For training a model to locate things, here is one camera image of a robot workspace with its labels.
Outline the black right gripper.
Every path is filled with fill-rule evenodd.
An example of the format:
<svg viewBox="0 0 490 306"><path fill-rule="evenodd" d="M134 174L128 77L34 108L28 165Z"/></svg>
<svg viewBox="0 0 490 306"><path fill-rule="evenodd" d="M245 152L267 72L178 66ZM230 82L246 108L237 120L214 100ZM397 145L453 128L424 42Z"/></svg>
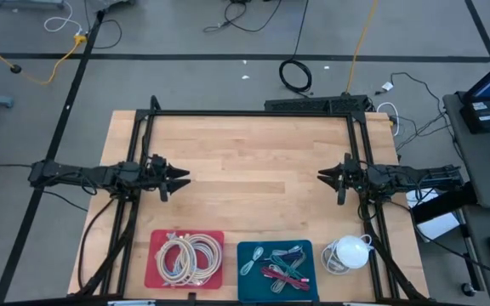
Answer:
<svg viewBox="0 0 490 306"><path fill-rule="evenodd" d="M335 191L353 189L364 191L366 188L366 174L360 162L353 159L350 153L344 154L344 161L335 167L319 170L317 178Z"/></svg>

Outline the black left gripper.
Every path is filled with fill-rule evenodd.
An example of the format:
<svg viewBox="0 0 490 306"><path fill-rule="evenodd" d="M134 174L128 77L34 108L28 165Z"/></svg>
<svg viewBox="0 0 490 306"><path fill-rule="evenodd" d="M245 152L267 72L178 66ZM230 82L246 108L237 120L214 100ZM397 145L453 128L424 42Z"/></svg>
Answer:
<svg viewBox="0 0 490 306"><path fill-rule="evenodd" d="M154 154L146 164L145 175L147 183L145 190L167 191L172 195L191 182L189 179L178 179L189 174L188 170L174 167L168 163L166 158Z"/></svg>

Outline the long black power strip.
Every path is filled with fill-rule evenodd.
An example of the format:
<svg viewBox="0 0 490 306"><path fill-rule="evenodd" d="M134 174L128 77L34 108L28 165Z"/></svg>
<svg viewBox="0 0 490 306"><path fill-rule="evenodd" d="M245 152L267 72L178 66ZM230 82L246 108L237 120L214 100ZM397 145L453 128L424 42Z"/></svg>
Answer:
<svg viewBox="0 0 490 306"><path fill-rule="evenodd" d="M371 103L367 95L340 95L308 99L272 99L266 100L265 102L266 111L344 113L368 111L370 109Z"/></svg>

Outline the white dome device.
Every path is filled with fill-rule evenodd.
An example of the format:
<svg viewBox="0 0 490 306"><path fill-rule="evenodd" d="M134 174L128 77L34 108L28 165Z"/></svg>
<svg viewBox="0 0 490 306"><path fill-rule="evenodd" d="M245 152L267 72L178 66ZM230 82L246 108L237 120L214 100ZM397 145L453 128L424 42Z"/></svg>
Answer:
<svg viewBox="0 0 490 306"><path fill-rule="evenodd" d="M372 237L346 235L336 244L336 255L339 261L349 269L360 269L369 259Z"/></svg>

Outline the red plastic tray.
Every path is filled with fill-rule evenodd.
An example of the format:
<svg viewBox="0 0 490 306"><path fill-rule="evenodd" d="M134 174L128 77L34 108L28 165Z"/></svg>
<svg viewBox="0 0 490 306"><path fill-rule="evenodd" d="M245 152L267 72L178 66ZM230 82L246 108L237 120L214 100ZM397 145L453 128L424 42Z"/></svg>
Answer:
<svg viewBox="0 0 490 306"><path fill-rule="evenodd" d="M145 286L220 288L224 240L224 233L218 230L154 230L145 270Z"/></svg>

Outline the white cardboard box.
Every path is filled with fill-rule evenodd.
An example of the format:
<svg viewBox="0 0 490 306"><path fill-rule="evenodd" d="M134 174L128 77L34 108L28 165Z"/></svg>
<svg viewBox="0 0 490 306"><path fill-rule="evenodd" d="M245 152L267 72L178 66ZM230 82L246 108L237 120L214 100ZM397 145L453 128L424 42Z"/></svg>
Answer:
<svg viewBox="0 0 490 306"><path fill-rule="evenodd" d="M422 201L418 201L414 191L409 191L406 194L407 204L410 208L438 197L438 193L434 189L422 189L421 194L424 197ZM428 238L436 239L437 237L457 228L459 226L459 221L451 212L449 212L429 221L417 224L417 226L419 231L425 235L423 241L427 242Z"/></svg>

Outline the teal blue plastic tray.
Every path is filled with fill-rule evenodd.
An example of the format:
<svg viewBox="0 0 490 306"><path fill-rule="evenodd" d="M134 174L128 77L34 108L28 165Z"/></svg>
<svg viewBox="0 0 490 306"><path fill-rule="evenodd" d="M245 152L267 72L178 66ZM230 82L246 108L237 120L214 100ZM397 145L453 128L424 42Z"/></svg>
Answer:
<svg viewBox="0 0 490 306"><path fill-rule="evenodd" d="M239 301L320 300L310 241L244 241L237 245L236 255Z"/></svg>

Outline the black box with white labels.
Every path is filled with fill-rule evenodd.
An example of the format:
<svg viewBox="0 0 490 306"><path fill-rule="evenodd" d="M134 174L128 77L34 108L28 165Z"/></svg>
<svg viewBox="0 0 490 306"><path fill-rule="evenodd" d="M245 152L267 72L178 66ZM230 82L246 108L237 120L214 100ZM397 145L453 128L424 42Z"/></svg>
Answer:
<svg viewBox="0 0 490 306"><path fill-rule="evenodd" d="M490 101L466 104L459 113L472 134L490 133Z"/></svg>

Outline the black aluminium table frame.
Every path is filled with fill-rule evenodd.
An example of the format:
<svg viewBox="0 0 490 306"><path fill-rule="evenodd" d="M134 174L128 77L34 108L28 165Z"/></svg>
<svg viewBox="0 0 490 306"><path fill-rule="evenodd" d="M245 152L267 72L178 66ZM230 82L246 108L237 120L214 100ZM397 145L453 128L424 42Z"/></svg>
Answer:
<svg viewBox="0 0 490 306"><path fill-rule="evenodd" d="M362 148L361 130L343 117L263 111L166 111L155 117L150 150L189 171L189 184L167 201L140 197L123 292L126 298L185 299L182 288L149 288L145 275L154 230L224 234L221 286L200 300L237 297L242 241L308 240L314 252L364 228L349 191L344 205L317 174Z"/></svg>

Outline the black diagonal frame strut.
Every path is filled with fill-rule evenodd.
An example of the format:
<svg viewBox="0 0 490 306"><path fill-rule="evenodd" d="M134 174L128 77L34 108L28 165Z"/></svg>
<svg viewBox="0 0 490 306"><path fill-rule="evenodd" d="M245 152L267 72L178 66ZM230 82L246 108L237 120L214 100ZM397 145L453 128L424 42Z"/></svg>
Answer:
<svg viewBox="0 0 490 306"><path fill-rule="evenodd" d="M403 291L407 297L407 299L404 299L404 302L427 301L428 298L415 288L391 256L383 208L380 204L374 204L373 207L375 208L374 218L376 219L381 236L377 235L370 219L364 221L363 225L365 233L372 237L374 250L384 262L389 282L390 300L402 300L400 291Z"/></svg>
<svg viewBox="0 0 490 306"><path fill-rule="evenodd" d="M120 209L122 203L118 202L117 205L117 221L114 225L117 227L113 230L114 237L110 239L109 243L109 251L105 256L105 259L101 262L100 267L96 270L96 272L87 280L83 281L83 260L84 260L84 248L86 246L86 240L88 237L88 232L92 229L94 222L97 218L113 203L113 200L110 200L106 205L104 205L90 220L90 223L87 225L86 229L83 232L83 238L80 243L79 252L78 252L78 260L77 260L77 284L79 290L73 293L73 296L91 296L94 294L97 287L101 282L104 282L106 278L111 278L111 271L114 261L120 254L121 250L124 250L123 262L124 266L128 267L128 252L131 248L131 243L134 238L134 229L135 229L135 221L137 219L138 212L138 202L134 201L130 208L128 223L124 231L120 234L120 222L122 221L123 210Z"/></svg>

